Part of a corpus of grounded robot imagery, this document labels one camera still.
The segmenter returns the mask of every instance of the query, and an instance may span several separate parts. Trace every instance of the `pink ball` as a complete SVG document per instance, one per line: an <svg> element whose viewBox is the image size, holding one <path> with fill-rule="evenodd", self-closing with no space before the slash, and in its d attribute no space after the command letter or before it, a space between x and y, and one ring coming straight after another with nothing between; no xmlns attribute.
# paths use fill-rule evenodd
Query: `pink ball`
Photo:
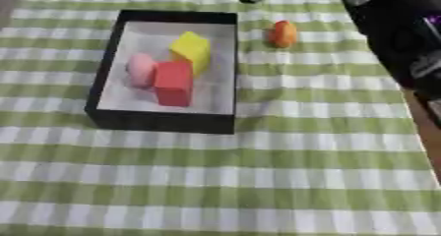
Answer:
<svg viewBox="0 0 441 236"><path fill-rule="evenodd" d="M127 66L130 83L136 88L150 87L154 82L157 62L146 53L133 55Z"/></svg>

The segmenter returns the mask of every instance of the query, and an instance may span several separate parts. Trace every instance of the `green checkered tablecloth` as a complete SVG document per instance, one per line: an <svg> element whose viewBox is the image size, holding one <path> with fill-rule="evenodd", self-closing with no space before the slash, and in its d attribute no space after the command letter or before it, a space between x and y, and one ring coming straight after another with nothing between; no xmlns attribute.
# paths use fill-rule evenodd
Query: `green checkered tablecloth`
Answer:
<svg viewBox="0 0 441 236"><path fill-rule="evenodd" d="M96 129L120 9L239 15L233 136ZM21 0L0 30L0 235L441 235L399 87L340 0ZM278 20L291 49L264 44Z"/></svg>

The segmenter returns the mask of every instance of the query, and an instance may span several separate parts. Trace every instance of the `wooden surface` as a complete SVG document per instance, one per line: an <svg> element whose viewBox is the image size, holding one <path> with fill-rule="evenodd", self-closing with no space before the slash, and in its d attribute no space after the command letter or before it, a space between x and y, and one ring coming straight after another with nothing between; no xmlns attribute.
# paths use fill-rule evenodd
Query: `wooden surface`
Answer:
<svg viewBox="0 0 441 236"><path fill-rule="evenodd" d="M438 182L441 183L441 130L427 117L425 110L409 90L404 90L413 122L416 124L421 140L432 162Z"/></svg>

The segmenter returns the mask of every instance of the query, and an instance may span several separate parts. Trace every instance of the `orange fruit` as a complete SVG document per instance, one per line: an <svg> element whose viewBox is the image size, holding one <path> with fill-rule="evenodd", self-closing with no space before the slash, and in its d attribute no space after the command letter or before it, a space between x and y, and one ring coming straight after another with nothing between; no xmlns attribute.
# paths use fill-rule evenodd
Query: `orange fruit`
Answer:
<svg viewBox="0 0 441 236"><path fill-rule="evenodd" d="M283 20L270 29L269 41L276 47L287 48L296 42L297 29L294 24Z"/></svg>

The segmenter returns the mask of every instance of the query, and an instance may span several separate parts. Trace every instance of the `peach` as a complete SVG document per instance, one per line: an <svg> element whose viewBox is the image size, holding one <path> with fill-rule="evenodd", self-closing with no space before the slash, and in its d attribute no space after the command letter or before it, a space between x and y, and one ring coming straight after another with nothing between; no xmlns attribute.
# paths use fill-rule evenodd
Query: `peach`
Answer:
<svg viewBox="0 0 441 236"><path fill-rule="evenodd" d="M288 21L279 21L269 31L269 41L276 47L287 48L296 42L297 29Z"/></svg>

